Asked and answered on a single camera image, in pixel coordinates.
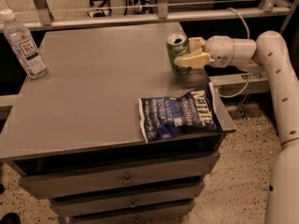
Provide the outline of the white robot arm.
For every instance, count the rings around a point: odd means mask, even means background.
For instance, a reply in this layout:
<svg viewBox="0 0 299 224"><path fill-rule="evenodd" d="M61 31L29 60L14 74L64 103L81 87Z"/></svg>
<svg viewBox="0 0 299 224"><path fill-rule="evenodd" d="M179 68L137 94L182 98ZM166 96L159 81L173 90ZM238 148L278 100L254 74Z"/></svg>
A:
<svg viewBox="0 0 299 224"><path fill-rule="evenodd" d="M271 171L264 224L299 224L299 79L282 35L266 31L255 40L225 35L207 40L193 37L189 50L178 56L175 64L191 68L232 65L247 72L265 71L281 152Z"/></svg>

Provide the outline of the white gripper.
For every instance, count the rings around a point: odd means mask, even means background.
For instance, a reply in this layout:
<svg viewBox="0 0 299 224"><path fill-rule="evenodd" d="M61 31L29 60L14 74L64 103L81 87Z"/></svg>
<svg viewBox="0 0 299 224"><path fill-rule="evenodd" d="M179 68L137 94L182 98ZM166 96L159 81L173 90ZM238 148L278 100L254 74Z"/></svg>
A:
<svg viewBox="0 0 299 224"><path fill-rule="evenodd" d="M234 55L233 39L225 35L214 35L207 41L201 36L189 38L190 53L201 53L196 55L187 54L179 56L174 60L175 65L201 69L210 64L212 67L225 68L230 64Z"/></svg>

